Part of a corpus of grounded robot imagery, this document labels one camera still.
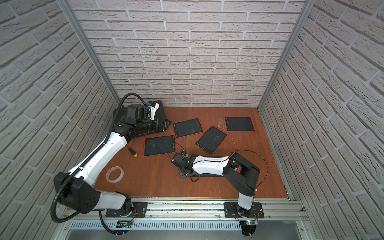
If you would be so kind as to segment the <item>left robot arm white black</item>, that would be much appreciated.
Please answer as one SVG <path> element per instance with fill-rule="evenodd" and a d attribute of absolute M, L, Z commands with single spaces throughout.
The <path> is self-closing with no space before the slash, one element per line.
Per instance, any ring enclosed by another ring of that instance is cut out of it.
<path fill-rule="evenodd" d="M 170 125 L 171 121 L 167 120 L 161 101 L 116 109 L 112 129 L 107 137 L 76 167 L 55 176 L 56 196 L 51 214 L 56 214 L 57 204 L 75 210 L 76 214 L 103 209 L 123 210 L 128 214 L 127 196 L 100 192 L 94 188 L 94 183 L 110 160 L 131 140 L 164 132 Z"/>

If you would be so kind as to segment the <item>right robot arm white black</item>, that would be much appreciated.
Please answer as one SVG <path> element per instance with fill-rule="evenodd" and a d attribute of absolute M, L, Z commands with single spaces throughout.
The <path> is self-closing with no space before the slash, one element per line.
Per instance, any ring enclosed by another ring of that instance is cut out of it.
<path fill-rule="evenodd" d="M 224 177 L 239 193 L 238 206 L 249 211 L 252 208 L 260 169 L 238 153 L 224 157 L 176 153 L 171 163 L 179 169 L 181 178 Z"/>

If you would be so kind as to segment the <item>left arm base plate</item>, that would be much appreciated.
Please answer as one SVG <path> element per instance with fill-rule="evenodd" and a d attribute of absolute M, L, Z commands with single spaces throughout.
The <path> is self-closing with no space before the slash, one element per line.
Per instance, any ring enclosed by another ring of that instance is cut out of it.
<path fill-rule="evenodd" d="M 112 210 L 106 212 L 107 218 L 144 218 L 147 211 L 148 202 L 130 202 L 127 210 Z"/>

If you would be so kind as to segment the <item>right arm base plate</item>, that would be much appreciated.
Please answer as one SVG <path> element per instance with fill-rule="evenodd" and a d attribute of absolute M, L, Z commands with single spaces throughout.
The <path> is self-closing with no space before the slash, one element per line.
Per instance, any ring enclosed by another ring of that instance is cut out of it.
<path fill-rule="evenodd" d="M 263 206 L 261 203 L 253 202 L 250 210 L 241 208 L 238 203 L 224 203 L 224 211 L 226 218 L 238 219 L 263 219 L 265 217 Z"/>

